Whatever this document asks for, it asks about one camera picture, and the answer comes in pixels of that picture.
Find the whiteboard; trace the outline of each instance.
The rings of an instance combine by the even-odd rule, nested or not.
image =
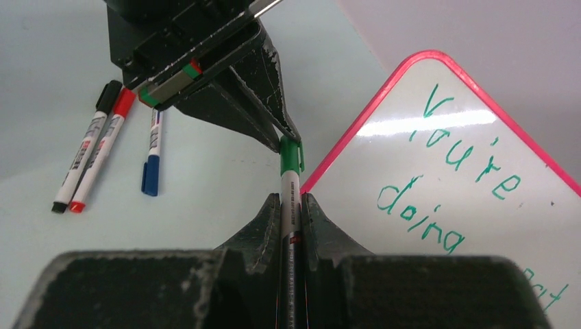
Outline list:
[[[375,253],[505,256],[581,323],[579,184],[444,53],[402,62],[305,192]]]

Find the blue marker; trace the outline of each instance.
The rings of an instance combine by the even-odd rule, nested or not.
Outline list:
[[[162,122],[163,113],[153,110],[149,134],[149,155],[147,162],[143,164],[143,179],[141,181],[141,192],[152,197],[157,196],[159,190]]]

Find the white table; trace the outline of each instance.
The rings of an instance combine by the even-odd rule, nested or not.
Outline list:
[[[262,21],[280,53],[306,177],[387,74],[332,0],[284,1]],[[171,110],[161,196],[143,195],[151,113],[136,106],[85,212],[51,213],[103,85],[121,77],[109,62],[105,4],[3,1],[0,46],[0,328],[11,326],[37,276],[62,252],[211,249],[279,191],[276,154]]]

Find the whiteboard marker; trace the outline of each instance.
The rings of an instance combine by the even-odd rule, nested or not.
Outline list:
[[[158,195],[160,180],[160,154],[162,140],[163,112],[153,109],[149,132],[149,155],[143,164],[141,192],[155,197]]]
[[[302,261],[300,171],[303,149],[286,136],[280,139],[280,313],[279,328],[306,328],[305,277]]]
[[[87,164],[87,160],[97,143],[101,129],[105,125],[111,109],[113,109],[113,105],[117,100],[117,96],[119,96],[119,91],[122,86],[119,81],[111,80],[111,82],[103,87],[101,96],[99,96],[99,100],[95,106],[97,111],[95,111],[95,115],[85,133],[85,137],[83,137],[81,147],[77,151],[73,164],[71,164],[69,172],[64,177],[62,186],[58,190],[55,201],[53,202],[52,212],[62,214],[66,210],[66,207],[69,206],[69,202],[73,198],[73,194],[75,194],[75,189],[79,184],[79,179]]]
[[[113,110],[113,117],[111,118],[111,122],[109,123],[109,127],[107,128],[107,132],[101,141],[99,142],[99,146],[93,154],[87,171],[85,172],[85,176],[75,193],[73,201],[71,202],[70,210],[72,212],[82,212],[85,208],[85,199],[89,194],[95,179],[97,178],[97,174],[103,163],[105,162],[106,158],[109,156],[109,152],[111,151],[111,147],[113,143],[115,143],[115,139],[119,134],[119,130],[121,130],[121,126],[125,118],[127,117],[127,113],[131,110],[131,106],[133,104],[133,100],[135,99],[135,94],[132,93],[129,89],[123,88],[121,94],[119,95],[119,99],[115,104]]]

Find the red whiteboard frame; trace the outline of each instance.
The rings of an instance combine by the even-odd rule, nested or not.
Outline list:
[[[516,121],[514,121],[502,108],[490,97],[480,86],[472,80],[471,77],[445,53],[438,50],[425,50],[415,53],[410,57],[406,58],[390,75],[390,77],[385,81],[384,85],[379,89],[371,101],[367,104],[365,109],[357,116],[357,119],[353,121],[351,126],[339,139],[339,142],[333,146],[329,154],[323,159],[323,161],[317,166],[317,168],[312,172],[311,176],[305,181],[305,184],[301,187],[302,193],[309,193],[310,190],[319,181],[321,176],[331,167],[335,159],[341,154],[344,148],[349,144],[351,139],[357,134],[359,129],[365,124],[367,119],[375,112],[375,109],[381,104],[384,98],[389,94],[393,87],[398,83],[407,70],[415,63],[420,60],[439,60],[445,66],[447,66],[456,76],[462,80],[472,92],[474,92],[480,100],[484,102],[501,120],[506,124],[530,149],[548,165],[562,180],[565,184],[569,185],[581,197],[581,186],[563,169],[559,164],[545,152],[539,144],[537,144],[524,130],[521,128]]]

